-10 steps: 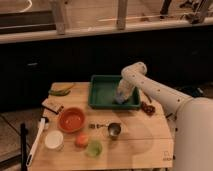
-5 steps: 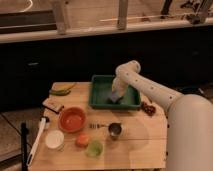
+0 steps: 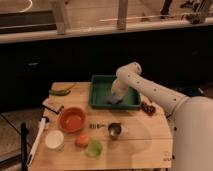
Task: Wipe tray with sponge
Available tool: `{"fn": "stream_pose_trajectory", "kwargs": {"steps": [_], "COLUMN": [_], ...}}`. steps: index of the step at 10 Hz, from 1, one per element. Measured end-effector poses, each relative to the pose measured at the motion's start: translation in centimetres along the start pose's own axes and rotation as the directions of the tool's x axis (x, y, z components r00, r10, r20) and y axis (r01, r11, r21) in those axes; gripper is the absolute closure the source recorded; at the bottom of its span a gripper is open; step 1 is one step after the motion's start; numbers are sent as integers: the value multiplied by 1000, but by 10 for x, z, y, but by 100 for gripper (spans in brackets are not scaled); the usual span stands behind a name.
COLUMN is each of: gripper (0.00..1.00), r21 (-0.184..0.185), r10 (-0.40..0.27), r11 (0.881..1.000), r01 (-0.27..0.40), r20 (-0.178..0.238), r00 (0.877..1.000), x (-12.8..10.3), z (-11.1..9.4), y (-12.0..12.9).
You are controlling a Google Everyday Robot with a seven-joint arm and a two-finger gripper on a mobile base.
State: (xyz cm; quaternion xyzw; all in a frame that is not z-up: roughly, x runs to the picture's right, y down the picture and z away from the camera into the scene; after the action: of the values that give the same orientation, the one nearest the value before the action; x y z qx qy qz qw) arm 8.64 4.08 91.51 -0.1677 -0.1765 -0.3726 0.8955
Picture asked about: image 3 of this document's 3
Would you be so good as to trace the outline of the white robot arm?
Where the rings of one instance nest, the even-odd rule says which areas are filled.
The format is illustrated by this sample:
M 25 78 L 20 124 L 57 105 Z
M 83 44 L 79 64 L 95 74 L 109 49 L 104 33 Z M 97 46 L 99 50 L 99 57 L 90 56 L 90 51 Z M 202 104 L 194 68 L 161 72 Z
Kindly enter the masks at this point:
M 174 118 L 171 171 L 213 171 L 213 99 L 189 97 L 140 76 L 142 68 L 132 62 L 116 70 L 113 102 L 129 87 L 148 97 Z

